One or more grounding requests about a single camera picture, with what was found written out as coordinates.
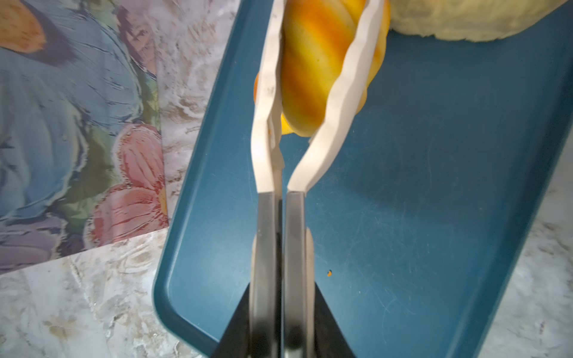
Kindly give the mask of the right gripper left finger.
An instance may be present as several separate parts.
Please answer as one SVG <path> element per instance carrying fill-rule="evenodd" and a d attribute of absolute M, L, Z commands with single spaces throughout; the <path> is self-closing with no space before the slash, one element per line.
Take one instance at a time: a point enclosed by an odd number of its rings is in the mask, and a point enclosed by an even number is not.
<path fill-rule="evenodd" d="M 248 284 L 225 332 L 210 358 L 249 357 L 249 292 Z"/>

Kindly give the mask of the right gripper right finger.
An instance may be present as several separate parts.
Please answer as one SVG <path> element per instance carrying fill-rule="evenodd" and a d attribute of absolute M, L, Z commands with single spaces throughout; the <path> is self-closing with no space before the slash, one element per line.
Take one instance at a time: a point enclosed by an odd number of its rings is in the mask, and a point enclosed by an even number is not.
<path fill-rule="evenodd" d="M 317 284 L 315 284 L 314 340 L 317 358 L 356 357 Z"/>

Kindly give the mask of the small striped bun top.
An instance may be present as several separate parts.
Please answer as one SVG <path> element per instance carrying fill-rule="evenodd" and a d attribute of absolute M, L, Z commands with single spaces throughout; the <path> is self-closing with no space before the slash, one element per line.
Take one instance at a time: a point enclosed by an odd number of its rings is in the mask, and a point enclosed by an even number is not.
<path fill-rule="evenodd" d="M 281 63 L 282 133 L 311 137 L 355 38 L 365 0 L 288 1 Z"/>

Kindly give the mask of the rectangular pastry bread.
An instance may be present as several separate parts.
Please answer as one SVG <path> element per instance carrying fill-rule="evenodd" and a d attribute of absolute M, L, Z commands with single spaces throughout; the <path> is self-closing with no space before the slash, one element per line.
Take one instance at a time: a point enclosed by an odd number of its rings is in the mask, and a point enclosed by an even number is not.
<path fill-rule="evenodd" d="M 439 40 L 489 42 L 535 25 L 566 0 L 396 0 L 392 30 Z"/>

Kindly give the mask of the white metal tongs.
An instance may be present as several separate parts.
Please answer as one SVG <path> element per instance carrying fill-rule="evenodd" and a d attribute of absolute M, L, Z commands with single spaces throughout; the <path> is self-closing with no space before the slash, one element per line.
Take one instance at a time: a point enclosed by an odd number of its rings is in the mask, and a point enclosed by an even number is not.
<path fill-rule="evenodd" d="M 249 285 L 248 357 L 315 357 L 313 237 L 305 222 L 309 190 L 328 171 L 349 133 L 374 58 L 382 1 L 368 1 L 328 94 L 323 124 L 282 181 L 280 150 L 282 31 L 287 4 L 274 1 L 258 73 L 251 157 L 258 191 L 257 232 Z"/>

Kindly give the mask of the floral paper bag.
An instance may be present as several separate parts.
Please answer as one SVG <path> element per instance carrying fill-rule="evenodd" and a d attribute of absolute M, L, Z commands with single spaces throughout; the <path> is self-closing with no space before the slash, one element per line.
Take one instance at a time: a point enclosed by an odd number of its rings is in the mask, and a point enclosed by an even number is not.
<path fill-rule="evenodd" d="M 121 1 L 3 1 L 1 272 L 168 222 L 145 19 Z"/>

